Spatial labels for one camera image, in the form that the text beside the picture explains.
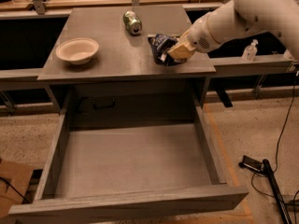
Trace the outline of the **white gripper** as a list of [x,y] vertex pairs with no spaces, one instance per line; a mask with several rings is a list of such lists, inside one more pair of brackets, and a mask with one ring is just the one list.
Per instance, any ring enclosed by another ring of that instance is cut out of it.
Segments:
[[188,38],[189,30],[187,30],[173,47],[167,52],[170,56],[176,56],[175,60],[190,59],[196,52],[196,47]]

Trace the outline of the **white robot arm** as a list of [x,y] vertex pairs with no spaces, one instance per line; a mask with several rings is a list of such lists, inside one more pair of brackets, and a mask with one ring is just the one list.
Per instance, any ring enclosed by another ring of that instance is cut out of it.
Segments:
[[269,32],[299,57],[299,5],[296,0],[231,0],[196,20],[168,54],[188,59],[224,43]]

